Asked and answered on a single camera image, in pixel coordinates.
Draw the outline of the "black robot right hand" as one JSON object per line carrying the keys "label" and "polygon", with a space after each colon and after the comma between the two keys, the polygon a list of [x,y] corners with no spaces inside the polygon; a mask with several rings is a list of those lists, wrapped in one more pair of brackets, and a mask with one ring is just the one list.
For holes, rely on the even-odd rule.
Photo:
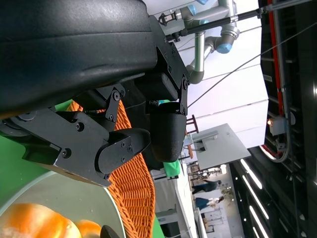
{"label": "black robot right hand", "polygon": [[119,238],[119,235],[108,225],[103,225],[100,238]]}

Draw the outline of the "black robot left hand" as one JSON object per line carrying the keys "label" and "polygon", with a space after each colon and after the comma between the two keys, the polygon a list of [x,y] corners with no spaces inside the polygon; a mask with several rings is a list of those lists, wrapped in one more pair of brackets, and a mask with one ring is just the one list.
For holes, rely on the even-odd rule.
{"label": "black robot left hand", "polygon": [[188,85],[141,0],[0,3],[0,133],[24,160],[103,187],[148,146],[174,162]]}

